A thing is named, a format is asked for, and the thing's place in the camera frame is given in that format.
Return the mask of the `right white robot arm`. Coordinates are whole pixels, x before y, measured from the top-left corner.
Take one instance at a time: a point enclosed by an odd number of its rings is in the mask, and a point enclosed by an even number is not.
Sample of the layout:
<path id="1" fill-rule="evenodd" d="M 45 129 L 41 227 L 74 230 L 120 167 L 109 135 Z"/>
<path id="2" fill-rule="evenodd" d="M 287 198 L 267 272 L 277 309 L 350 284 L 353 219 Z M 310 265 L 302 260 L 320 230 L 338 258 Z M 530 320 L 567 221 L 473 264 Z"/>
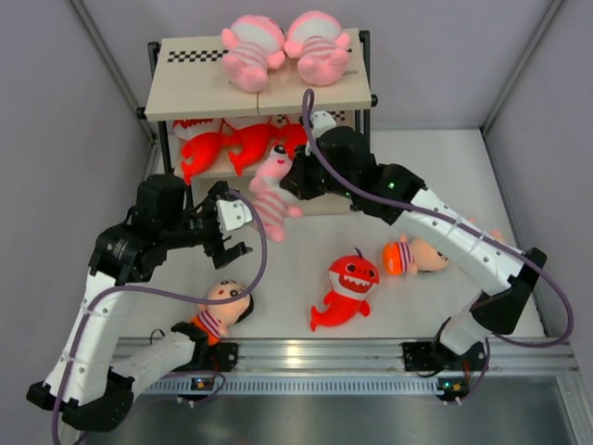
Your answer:
<path id="1" fill-rule="evenodd" d="M 346 126 L 314 125 L 281 181 L 300 200 L 344 197 L 355 211 L 419 237 L 480 286 L 479 296 L 442 325 L 432 346 L 445 368 L 491 334 L 510 334 L 547 262 L 538 248 L 512 248 L 461 217 L 415 173 L 376 161 L 366 138 Z"/>

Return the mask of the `red shark plush mouth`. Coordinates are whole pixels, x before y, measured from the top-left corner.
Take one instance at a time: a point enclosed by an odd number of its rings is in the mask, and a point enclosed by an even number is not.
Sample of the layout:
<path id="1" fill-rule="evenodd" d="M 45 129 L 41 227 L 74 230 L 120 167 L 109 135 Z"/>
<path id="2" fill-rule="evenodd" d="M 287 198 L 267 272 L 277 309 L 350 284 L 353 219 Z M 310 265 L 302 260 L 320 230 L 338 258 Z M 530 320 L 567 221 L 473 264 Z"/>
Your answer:
<path id="1" fill-rule="evenodd" d="M 367 297 L 380 284 L 377 267 L 365 258 L 359 248 L 355 253 L 335 260 L 328 270 L 331 290 L 325 295 L 323 311 L 310 308 L 309 328 L 338 327 L 355 315 L 367 317 L 371 313 Z"/>

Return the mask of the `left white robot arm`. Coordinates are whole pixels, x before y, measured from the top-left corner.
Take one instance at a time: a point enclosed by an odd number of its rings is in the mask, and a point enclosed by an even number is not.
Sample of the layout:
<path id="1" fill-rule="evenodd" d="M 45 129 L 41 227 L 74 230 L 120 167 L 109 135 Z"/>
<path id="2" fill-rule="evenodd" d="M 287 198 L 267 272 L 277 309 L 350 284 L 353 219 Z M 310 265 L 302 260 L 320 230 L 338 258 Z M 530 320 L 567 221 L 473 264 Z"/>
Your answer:
<path id="1" fill-rule="evenodd" d="M 216 268 L 246 255 L 248 247 L 225 242 L 231 231 L 261 225 L 253 204 L 224 181 L 193 204 L 184 181 L 153 174 L 143 180 L 125 219 L 101 233 L 89 261 L 85 292 L 69 339 L 48 377 L 32 384 L 27 398 L 52 414 L 52 427 L 108 432 L 135 400 L 166 375 L 234 369 L 238 347 L 222 340 L 225 311 L 236 320 L 253 310 L 251 286 L 229 284 L 204 307 L 195 323 L 179 322 L 158 342 L 113 361 L 123 327 L 149 281 L 171 250 L 202 247 Z"/>

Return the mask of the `pink striped plush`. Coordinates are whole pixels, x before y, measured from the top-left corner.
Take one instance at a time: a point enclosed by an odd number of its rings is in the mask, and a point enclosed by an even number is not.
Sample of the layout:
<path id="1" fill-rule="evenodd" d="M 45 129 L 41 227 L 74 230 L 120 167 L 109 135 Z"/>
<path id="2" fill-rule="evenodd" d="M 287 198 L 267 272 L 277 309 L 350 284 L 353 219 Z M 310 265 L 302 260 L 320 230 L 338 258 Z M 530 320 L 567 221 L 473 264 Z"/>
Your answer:
<path id="1" fill-rule="evenodd" d="M 292 160 L 284 146 L 275 145 L 249 183 L 249 190 L 255 195 L 253 205 L 263 222 L 266 237 L 275 243 L 285 239 L 284 222 L 287 218 L 304 216 L 297 198 L 280 185 L 291 167 Z"/>

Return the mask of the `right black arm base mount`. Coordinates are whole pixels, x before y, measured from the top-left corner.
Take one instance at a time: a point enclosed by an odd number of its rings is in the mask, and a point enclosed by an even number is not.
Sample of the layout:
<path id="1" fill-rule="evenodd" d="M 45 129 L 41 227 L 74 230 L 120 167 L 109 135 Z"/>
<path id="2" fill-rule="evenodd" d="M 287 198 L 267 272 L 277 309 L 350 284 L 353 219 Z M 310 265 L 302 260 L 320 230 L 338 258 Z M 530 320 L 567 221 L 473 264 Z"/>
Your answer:
<path id="1" fill-rule="evenodd" d="M 444 370 L 443 361 L 430 341 L 404 342 L 402 352 L 404 367 L 408 372 L 430 377 Z"/>

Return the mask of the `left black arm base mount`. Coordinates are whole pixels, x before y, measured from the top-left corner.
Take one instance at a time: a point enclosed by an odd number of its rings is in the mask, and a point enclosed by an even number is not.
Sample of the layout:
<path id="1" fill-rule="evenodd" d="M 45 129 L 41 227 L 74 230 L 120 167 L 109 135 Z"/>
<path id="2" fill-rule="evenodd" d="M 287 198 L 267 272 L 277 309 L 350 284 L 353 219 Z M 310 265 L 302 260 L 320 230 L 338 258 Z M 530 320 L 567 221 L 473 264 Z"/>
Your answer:
<path id="1" fill-rule="evenodd" d="M 207 371 L 229 373 L 237 365 L 238 352 L 238 344 L 219 342 L 208 348 L 208 353 L 203 361 L 203 368 Z"/>

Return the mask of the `doll plush orange pants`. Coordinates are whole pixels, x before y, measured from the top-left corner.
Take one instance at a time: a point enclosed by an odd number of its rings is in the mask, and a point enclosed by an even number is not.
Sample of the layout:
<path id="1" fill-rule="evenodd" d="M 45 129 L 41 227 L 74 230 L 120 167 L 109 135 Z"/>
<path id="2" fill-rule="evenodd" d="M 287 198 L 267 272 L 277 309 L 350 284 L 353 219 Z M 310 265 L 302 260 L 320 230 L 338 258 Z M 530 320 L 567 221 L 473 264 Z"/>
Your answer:
<path id="1" fill-rule="evenodd" d="M 440 272 L 448 267 L 448 257 L 419 237 L 401 235 L 387 243 L 381 259 L 385 271 L 391 275 Z"/>

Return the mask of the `pink striped plush table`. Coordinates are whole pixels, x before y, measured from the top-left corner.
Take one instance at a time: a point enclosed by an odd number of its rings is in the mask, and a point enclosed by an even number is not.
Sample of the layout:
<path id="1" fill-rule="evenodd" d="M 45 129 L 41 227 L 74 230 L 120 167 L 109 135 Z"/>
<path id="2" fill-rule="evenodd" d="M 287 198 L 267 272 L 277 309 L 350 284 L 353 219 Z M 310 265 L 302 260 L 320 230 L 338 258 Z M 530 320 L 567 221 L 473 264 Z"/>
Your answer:
<path id="1" fill-rule="evenodd" d="M 302 80 L 311 85 L 336 83 L 349 63 L 351 38 L 339 21 L 320 10 L 298 16 L 285 34 L 284 51 L 296 60 Z"/>
<path id="2" fill-rule="evenodd" d="M 284 33 L 268 17 L 244 15 L 221 31 L 227 53 L 222 65 L 229 81 L 244 92 L 258 93 L 269 83 L 269 70 L 285 61 Z"/>

